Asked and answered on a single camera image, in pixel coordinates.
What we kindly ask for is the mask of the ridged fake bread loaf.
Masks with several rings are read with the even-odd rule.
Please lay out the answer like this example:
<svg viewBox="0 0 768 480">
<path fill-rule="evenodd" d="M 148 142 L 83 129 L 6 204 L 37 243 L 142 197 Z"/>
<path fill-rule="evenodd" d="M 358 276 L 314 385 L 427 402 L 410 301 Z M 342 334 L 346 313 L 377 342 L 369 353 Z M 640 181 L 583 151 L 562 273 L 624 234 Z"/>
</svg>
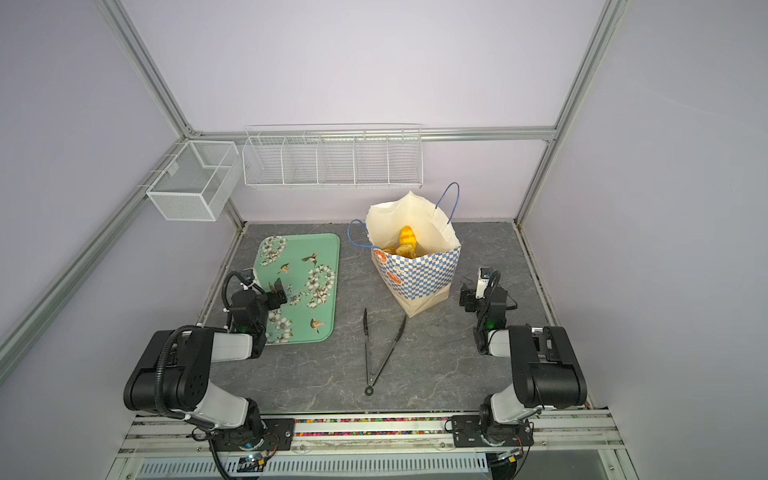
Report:
<svg viewBox="0 0 768 480">
<path fill-rule="evenodd" d="M 399 245 L 410 245 L 413 249 L 418 247 L 415 233 L 410 226 L 404 226 L 399 233 Z"/>
</svg>

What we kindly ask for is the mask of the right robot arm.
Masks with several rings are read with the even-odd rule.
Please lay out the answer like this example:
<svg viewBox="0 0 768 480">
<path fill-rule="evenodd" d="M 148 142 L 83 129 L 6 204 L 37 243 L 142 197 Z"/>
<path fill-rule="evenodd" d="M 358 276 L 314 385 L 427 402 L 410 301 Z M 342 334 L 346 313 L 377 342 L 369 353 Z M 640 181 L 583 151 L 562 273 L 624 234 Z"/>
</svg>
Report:
<svg viewBox="0 0 768 480">
<path fill-rule="evenodd" d="M 511 381 L 488 394 L 476 413 L 447 419 L 458 447 L 528 447 L 533 444 L 532 419 L 546 408 L 587 403 L 586 380 L 565 329 L 511 324 L 506 314 L 517 306 L 508 301 L 500 272 L 491 268 L 478 271 L 474 288 L 460 289 L 459 306 L 476 315 L 472 333 L 477 352 L 507 360 Z"/>
</svg>

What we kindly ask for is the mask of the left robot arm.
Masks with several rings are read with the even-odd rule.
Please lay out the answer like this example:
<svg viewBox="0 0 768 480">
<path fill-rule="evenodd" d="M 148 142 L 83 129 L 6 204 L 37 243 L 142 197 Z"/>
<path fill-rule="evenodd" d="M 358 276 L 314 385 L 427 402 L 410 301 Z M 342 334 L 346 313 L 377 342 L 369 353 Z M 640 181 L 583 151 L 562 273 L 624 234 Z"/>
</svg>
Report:
<svg viewBox="0 0 768 480">
<path fill-rule="evenodd" d="M 131 411 L 188 423 L 214 445 L 257 450 L 267 436 L 257 403 L 215 385 L 211 365 L 260 357 L 269 314 L 287 303 L 287 295 L 281 280 L 264 288 L 231 271 L 221 298 L 224 326 L 184 325 L 153 334 L 127 380 L 123 403 Z"/>
</svg>

